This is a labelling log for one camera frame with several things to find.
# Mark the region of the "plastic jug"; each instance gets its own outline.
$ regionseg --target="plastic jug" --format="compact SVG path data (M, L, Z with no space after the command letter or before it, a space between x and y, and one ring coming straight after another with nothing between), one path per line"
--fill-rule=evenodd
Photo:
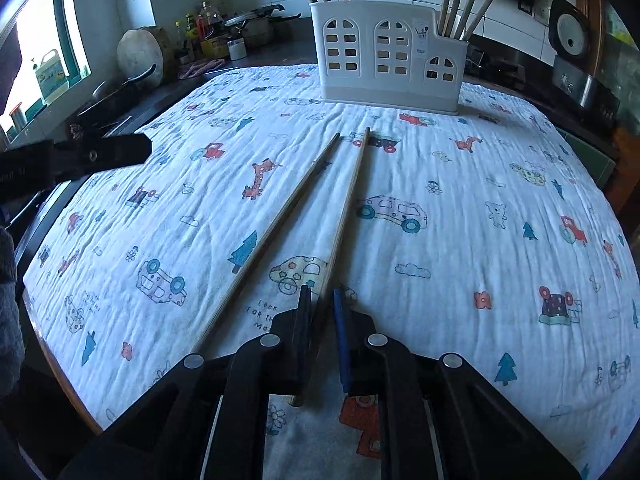
M42 56L42 62L35 73L44 104L50 105L69 90L69 81L66 80L65 69L62 67L60 55L55 48Z

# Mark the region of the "white plastic basket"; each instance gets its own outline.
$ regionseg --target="white plastic basket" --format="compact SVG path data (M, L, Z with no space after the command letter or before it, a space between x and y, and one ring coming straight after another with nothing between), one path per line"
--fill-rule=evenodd
M310 6L325 100L458 113L468 42L438 35L436 10L367 0Z

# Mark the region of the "frying pan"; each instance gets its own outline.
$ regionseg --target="frying pan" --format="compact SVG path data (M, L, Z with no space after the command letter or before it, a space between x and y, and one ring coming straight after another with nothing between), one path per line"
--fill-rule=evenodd
M113 120L122 115L140 101L141 91L136 86L136 83L144 81L155 70L156 64L153 63L139 76L127 79L117 90L76 115L76 123L87 129L92 126L99 126L105 121Z

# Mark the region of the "silver screw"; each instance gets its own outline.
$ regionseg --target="silver screw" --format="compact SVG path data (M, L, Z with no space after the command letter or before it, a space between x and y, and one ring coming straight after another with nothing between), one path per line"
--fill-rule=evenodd
M280 344L280 338L275 334L265 334L260 338L260 344L267 348L272 348Z
M449 368L460 368L462 366L462 357L458 354L447 354L442 358L442 362Z
M384 334L371 334L367 337L367 341L371 346L384 346L389 342Z
M182 364L185 368L189 368L190 370L195 370L196 368L200 368L204 362L204 357L200 354L190 354L184 358Z

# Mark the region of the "gray sleeve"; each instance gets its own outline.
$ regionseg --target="gray sleeve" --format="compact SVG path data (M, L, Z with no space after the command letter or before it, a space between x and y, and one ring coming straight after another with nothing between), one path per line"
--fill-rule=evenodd
M8 394L20 376L24 343L15 303L14 242L0 228L0 397Z

